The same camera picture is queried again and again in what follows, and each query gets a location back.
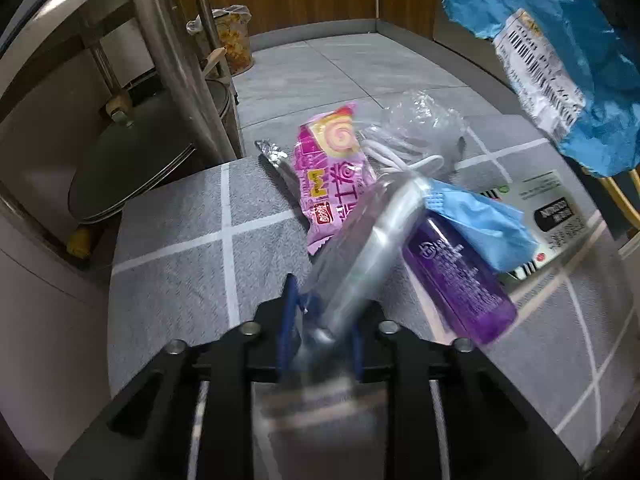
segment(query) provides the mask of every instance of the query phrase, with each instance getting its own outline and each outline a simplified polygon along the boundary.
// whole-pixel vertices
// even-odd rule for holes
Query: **metal pole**
[[[211,2],[209,0],[196,0],[196,4],[198,5],[200,21],[202,22],[202,28],[207,37],[207,41],[209,41],[210,49],[215,50],[224,46],[220,40],[218,28],[211,14]],[[220,66],[222,67],[222,74],[220,75],[222,77],[228,77],[229,81],[231,81],[231,71],[229,70],[229,65],[226,63],[226,59],[220,62]]]
[[[174,24],[171,0],[132,0],[138,24],[156,70],[190,125],[191,139],[204,163],[236,159],[194,52]]]
[[[79,17],[79,25],[82,42],[91,52],[95,65],[98,68],[98,72],[100,72],[100,75],[102,76],[102,80],[105,85],[107,85],[112,96],[118,95],[120,90],[122,90],[122,87],[120,86],[118,78],[111,67],[109,58],[107,58],[107,55],[102,49],[100,36],[96,33],[95,27],[92,27],[82,14],[80,14]]]
[[[120,83],[118,83],[118,78],[111,67],[111,63],[109,63],[107,55],[102,49],[100,41],[89,45],[89,51],[91,51],[91,55],[94,57],[95,64],[98,67],[98,71],[100,72],[102,79],[104,79],[104,83],[107,85],[109,92],[111,92],[111,95],[118,95],[122,88],[120,87]]]

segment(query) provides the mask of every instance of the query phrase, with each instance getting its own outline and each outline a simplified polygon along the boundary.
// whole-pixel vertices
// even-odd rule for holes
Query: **screw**
[[[381,321],[380,324],[378,325],[378,330],[380,330],[380,332],[382,332],[383,334],[391,335],[391,334],[395,334],[398,330],[400,330],[400,327],[398,326],[398,323],[396,323],[395,321],[391,321],[390,319],[385,319],[384,321]]]
[[[471,352],[476,345],[471,341],[468,337],[459,337],[453,342],[453,348],[455,348],[458,352],[468,353]]]
[[[247,321],[240,325],[240,333],[242,335],[256,335],[260,333],[260,324],[255,321]]]
[[[187,343],[182,339],[173,339],[164,345],[164,350],[171,355],[181,354],[187,348]]]

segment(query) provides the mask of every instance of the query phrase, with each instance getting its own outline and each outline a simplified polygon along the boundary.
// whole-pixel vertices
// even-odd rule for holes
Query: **blue plastic bag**
[[[640,73],[598,0],[444,0],[492,38],[522,107],[564,155],[613,176],[640,163]]]
[[[429,179],[427,209],[444,216],[496,272],[528,262],[538,242],[522,222],[524,213],[466,189]]]

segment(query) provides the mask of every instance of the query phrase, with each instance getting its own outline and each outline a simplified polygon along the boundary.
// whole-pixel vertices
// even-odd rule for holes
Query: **product box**
[[[531,276],[587,232],[586,220],[555,170],[481,194],[520,209],[524,224],[539,243],[530,262],[500,276],[505,283]]]

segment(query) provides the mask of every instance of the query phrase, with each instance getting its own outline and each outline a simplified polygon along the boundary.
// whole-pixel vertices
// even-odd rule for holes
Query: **plastic container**
[[[251,13],[246,6],[232,5],[225,9],[211,9],[216,29],[226,49],[226,62],[231,70],[231,75],[237,75],[251,68],[254,58],[251,55],[251,43],[247,24],[251,20]],[[202,22],[198,16],[192,22],[187,23],[189,34],[197,34],[196,40],[202,42],[204,49],[208,49],[208,43],[202,34]]]
[[[402,254],[457,335],[487,344],[515,319],[497,276],[442,216],[429,212]]]

